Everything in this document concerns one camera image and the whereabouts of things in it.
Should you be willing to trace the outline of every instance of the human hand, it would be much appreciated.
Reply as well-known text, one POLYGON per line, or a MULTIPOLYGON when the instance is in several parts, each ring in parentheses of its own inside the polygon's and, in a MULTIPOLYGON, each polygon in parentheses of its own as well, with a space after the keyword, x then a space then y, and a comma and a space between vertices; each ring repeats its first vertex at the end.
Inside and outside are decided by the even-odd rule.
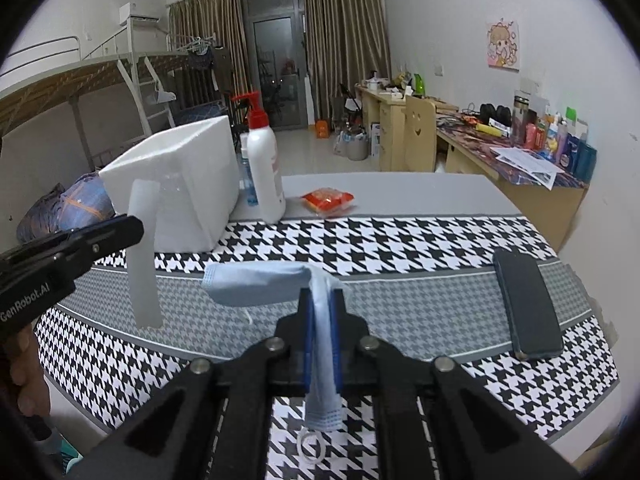
MULTIPOLYGON (((5 343, 4 353, 10 362, 11 381, 18 386, 17 403, 22 414, 49 415, 49 387, 44 380, 44 371, 38 357, 38 340, 30 324, 5 343)), ((0 388, 8 386, 2 384, 0 379, 0 388)))

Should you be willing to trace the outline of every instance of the curtain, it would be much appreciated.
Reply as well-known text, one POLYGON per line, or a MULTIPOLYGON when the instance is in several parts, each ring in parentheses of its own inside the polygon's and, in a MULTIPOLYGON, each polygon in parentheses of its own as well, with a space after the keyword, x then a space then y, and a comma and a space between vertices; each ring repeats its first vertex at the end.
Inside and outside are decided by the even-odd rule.
MULTIPOLYGON (((231 53, 234 93, 248 91, 248 61, 241 0, 181 0, 169 7, 169 30, 174 35, 216 35, 217 43, 231 53)), ((180 46, 182 38, 177 38, 180 46)), ((176 71, 180 108, 214 100, 214 89, 208 72, 184 69, 176 71)))
POLYGON ((353 86, 391 62, 380 0, 305 0, 307 61, 317 119, 329 119, 340 83, 353 86))

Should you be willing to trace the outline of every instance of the red pump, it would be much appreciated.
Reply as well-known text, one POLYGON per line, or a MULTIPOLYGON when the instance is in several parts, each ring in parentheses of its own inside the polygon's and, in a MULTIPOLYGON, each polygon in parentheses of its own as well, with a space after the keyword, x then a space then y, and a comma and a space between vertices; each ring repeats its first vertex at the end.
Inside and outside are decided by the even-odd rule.
POLYGON ((242 99, 249 99, 251 105, 248 115, 249 129, 257 130, 258 128, 269 126, 269 116, 260 106, 260 92, 249 92, 248 94, 236 95, 231 98, 234 102, 242 99))

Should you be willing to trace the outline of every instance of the white pump bottle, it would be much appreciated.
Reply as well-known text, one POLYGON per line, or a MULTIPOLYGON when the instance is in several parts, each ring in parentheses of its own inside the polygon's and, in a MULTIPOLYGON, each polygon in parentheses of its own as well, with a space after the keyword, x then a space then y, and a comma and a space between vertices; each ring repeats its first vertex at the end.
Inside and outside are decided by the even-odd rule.
POLYGON ((282 218, 286 208, 276 136, 269 126, 267 113, 260 108, 260 94, 251 92, 235 99, 240 98, 248 98, 252 108, 248 115, 249 135, 246 150, 260 216, 267 224, 275 224, 282 218))

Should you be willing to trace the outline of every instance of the orange bucket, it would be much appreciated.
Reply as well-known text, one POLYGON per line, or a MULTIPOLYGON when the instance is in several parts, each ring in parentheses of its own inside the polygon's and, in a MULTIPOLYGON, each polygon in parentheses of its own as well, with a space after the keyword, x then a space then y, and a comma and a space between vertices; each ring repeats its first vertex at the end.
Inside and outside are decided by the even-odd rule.
POLYGON ((316 137, 318 139, 328 139, 329 138, 329 125, 326 121, 319 120, 316 121, 316 137))

